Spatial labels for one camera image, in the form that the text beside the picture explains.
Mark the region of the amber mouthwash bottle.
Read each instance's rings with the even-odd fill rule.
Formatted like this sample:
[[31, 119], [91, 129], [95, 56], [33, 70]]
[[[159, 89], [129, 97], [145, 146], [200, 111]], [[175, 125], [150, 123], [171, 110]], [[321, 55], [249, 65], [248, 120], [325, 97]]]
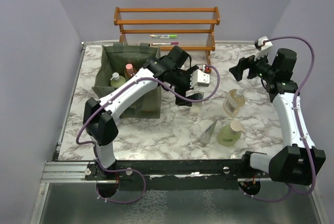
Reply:
[[225, 113], [230, 117], [236, 117], [238, 111], [245, 104], [244, 90], [232, 89], [228, 92], [223, 104]]

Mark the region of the orange bottle pink cap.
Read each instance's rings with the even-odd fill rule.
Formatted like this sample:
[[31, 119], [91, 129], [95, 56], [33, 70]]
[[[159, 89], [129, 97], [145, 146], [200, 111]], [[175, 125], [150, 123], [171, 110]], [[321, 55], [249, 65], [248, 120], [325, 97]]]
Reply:
[[137, 71], [131, 63], [126, 64], [124, 71], [126, 80], [130, 80], [132, 77], [136, 75], [136, 73]]

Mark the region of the green lotion pump bottle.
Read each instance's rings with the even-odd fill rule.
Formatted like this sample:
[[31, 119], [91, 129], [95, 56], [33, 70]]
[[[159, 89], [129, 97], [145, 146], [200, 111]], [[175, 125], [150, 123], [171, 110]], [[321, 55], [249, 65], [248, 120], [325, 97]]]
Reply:
[[110, 79], [110, 85], [113, 87], [115, 90], [120, 88], [122, 85], [126, 83], [125, 77], [121, 76], [119, 73], [114, 72], [112, 74], [112, 77]]

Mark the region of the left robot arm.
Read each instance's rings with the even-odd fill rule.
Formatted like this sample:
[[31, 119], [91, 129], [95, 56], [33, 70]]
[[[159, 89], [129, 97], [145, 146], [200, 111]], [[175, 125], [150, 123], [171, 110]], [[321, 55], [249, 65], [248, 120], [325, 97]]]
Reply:
[[134, 77], [114, 92], [99, 100], [91, 98], [86, 101], [83, 128], [93, 139], [100, 161], [97, 173], [101, 178], [107, 180], [115, 174], [113, 140], [118, 135], [116, 120], [133, 103], [166, 82], [181, 96], [176, 100], [177, 105], [192, 105], [193, 98], [187, 97], [186, 92], [193, 89], [192, 76], [199, 67], [194, 65], [182, 69], [189, 57], [187, 52], [174, 46], [167, 55], [148, 59]]

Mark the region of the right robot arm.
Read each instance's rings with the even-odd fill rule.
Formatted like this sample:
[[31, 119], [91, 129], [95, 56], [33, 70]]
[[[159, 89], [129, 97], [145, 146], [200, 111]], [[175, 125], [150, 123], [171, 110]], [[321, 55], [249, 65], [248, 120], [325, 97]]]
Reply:
[[296, 60], [296, 52], [280, 48], [272, 63], [267, 56], [252, 55], [239, 59], [229, 69], [237, 81], [248, 70], [248, 79], [259, 77], [266, 82], [265, 90], [279, 117], [283, 138], [283, 148], [274, 156], [247, 151], [240, 164], [244, 177], [251, 178], [262, 171], [275, 182], [311, 185], [326, 160], [325, 152], [315, 147], [303, 120], [299, 87], [291, 80]]

